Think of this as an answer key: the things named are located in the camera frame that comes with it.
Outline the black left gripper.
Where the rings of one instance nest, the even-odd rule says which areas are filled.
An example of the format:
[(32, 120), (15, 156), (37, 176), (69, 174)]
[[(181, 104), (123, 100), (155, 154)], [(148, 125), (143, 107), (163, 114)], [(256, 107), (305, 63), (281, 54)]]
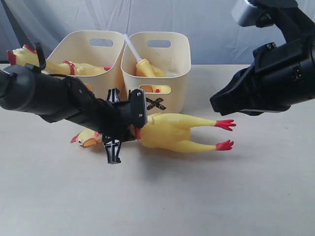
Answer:
[(81, 126), (103, 135), (102, 142), (108, 164), (120, 164), (121, 142), (134, 140), (130, 131), (130, 101), (120, 101), (119, 93), (117, 88), (111, 88), (106, 100), (81, 97), (81, 111), (84, 115)]

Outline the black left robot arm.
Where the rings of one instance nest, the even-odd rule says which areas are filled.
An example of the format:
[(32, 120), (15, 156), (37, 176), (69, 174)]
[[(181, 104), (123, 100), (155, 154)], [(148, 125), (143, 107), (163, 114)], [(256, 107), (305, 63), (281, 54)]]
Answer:
[(40, 72), (34, 65), (9, 66), (0, 72), (0, 106), (3, 109), (40, 116), (48, 123), (68, 120), (101, 135), (109, 164), (119, 164), (122, 142), (130, 140), (131, 105), (115, 96), (116, 88), (103, 100), (79, 80), (60, 79)]

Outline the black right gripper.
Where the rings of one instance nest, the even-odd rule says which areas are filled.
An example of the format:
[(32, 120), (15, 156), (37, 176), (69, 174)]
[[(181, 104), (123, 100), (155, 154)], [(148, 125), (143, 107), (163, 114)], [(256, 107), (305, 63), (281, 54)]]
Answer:
[(222, 116), (236, 112), (255, 116), (284, 112), (294, 104), (314, 100), (315, 38), (287, 43), (265, 53), (263, 58), (274, 52), (281, 59), (268, 67), (254, 71), (249, 66), (238, 71), (210, 98), (213, 110)]

